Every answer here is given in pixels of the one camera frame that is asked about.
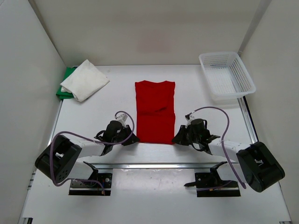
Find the red cloth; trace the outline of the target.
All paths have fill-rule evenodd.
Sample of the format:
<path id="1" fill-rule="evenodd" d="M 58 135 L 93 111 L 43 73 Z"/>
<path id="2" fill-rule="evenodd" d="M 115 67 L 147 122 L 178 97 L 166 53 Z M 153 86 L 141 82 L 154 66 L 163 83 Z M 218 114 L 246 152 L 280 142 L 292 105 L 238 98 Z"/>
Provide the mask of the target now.
<path id="1" fill-rule="evenodd" d="M 175 82 L 135 83 L 137 137 L 142 143 L 172 144 L 175 135 Z"/>

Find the white t shirt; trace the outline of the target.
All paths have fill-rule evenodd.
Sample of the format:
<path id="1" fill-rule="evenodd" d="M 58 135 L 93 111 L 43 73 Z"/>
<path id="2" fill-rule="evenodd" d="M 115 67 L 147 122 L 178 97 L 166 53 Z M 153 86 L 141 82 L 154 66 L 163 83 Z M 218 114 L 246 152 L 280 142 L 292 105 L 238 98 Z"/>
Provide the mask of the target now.
<path id="1" fill-rule="evenodd" d="M 83 102 L 109 82 L 107 76 L 86 59 L 60 86 L 62 92 L 71 93 L 78 102 Z"/>

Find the green t shirt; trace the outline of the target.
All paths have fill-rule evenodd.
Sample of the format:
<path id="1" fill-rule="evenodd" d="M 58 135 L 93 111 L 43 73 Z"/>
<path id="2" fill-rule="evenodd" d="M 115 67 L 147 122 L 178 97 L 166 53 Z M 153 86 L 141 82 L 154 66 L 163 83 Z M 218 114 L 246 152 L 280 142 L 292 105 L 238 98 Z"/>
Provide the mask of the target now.
<path id="1" fill-rule="evenodd" d="M 63 81 L 68 78 L 74 71 L 75 71 L 76 67 L 67 67 L 66 68 L 66 71 L 64 73 L 64 78 L 63 78 Z M 71 98 L 74 98 L 73 94 L 72 93 L 68 93 L 68 92 L 62 92 L 62 86 L 59 86 L 57 92 L 56 92 L 56 96 L 60 99 L 60 100 L 63 100 L 63 99 L 71 99 Z"/>

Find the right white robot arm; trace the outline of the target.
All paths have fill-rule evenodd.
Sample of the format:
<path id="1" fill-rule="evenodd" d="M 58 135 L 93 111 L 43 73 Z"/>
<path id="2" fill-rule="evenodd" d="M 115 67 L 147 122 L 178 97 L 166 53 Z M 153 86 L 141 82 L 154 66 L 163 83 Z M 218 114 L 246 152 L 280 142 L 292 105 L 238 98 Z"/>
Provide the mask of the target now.
<path id="1" fill-rule="evenodd" d="M 247 183 L 254 191 L 262 192 L 285 177 L 285 171 L 264 143 L 247 145 L 222 140 L 209 132 L 204 119 L 192 119 L 182 125 L 172 142 L 226 159 L 211 167 L 207 177 L 185 184 L 187 187 L 214 190 L 235 182 Z"/>

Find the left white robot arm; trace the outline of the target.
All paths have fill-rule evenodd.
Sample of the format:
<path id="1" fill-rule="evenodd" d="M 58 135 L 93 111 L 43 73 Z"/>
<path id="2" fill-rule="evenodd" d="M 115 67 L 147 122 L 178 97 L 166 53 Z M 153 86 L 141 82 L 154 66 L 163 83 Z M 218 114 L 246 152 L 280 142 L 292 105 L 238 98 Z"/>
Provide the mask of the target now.
<path id="1" fill-rule="evenodd" d="M 37 157 L 35 167 L 57 187 L 68 180 L 81 182 L 88 187 L 102 187 L 95 166 L 78 160 L 89 156 L 104 156 L 115 145 L 137 143 L 139 139 L 134 130 L 135 125 L 130 126 L 123 117 L 118 117 L 110 121 L 106 129 L 99 131 L 93 139 L 69 131 L 59 132 Z"/>

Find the white plastic basket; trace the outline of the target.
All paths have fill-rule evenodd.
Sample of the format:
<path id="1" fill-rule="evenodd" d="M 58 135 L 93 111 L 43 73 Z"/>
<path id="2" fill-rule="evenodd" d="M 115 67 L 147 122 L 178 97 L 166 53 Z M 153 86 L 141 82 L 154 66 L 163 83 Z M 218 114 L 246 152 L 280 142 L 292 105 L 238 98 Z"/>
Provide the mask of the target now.
<path id="1" fill-rule="evenodd" d="M 204 53 L 199 55 L 199 62 L 214 101 L 230 101 L 255 93 L 255 84 L 237 53 Z"/>

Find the aluminium front rail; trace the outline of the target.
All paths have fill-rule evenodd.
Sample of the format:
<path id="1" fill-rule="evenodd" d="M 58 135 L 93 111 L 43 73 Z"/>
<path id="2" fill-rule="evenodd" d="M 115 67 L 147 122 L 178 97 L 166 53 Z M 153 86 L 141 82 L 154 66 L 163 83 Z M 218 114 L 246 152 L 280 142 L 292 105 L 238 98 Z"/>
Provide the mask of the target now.
<path id="1" fill-rule="evenodd" d="M 92 163 L 97 169 L 201 169 L 217 163 Z"/>

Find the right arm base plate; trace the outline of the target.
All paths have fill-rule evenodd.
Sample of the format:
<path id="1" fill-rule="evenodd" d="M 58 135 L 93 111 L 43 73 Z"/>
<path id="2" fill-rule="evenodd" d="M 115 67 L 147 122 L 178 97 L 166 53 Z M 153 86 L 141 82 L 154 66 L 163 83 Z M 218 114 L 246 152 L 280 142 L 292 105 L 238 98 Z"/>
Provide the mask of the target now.
<path id="1" fill-rule="evenodd" d="M 240 197 L 238 182 L 217 179 L 212 173 L 195 173 L 197 197 Z"/>

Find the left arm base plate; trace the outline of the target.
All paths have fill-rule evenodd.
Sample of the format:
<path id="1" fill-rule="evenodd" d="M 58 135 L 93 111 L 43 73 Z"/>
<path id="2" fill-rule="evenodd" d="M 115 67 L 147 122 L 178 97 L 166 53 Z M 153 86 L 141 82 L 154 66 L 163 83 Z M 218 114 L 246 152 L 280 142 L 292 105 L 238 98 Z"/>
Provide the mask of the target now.
<path id="1" fill-rule="evenodd" d="M 71 181 L 69 187 L 70 196 L 110 196 L 112 189 L 113 170 L 100 169 L 95 176 L 101 183 Z"/>

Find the aluminium left rail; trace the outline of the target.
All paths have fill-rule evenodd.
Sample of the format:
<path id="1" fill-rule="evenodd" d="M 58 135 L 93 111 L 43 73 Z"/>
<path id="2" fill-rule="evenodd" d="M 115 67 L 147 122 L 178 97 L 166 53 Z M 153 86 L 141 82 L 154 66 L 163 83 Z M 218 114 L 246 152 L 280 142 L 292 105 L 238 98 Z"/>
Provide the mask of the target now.
<path id="1" fill-rule="evenodd" d="M 57 113 L 54 117 L 54 122 L 53 122 L 53 126 L 52 126 L 52 129 L 51 129 L 51 132 L 50 132 L 50 136 L 49 136 L 49 139 L 48 139 L 48 142 L 47 142 L 47 146 L 45 147 L 45 149 L 47 149 L 47 147 L 51 144 L 52 139 L 54 138 L 54 133 L 55 133 L 55 129 L 56 129 L 56 126 L 57 126 L 57 121 L 58 121 L 58 118 L 59 118 L 59 114 L 61 112 L 62 104 L 63 104 L 63 100 L 61 100 L 60 103 L 59 103 Z"/>

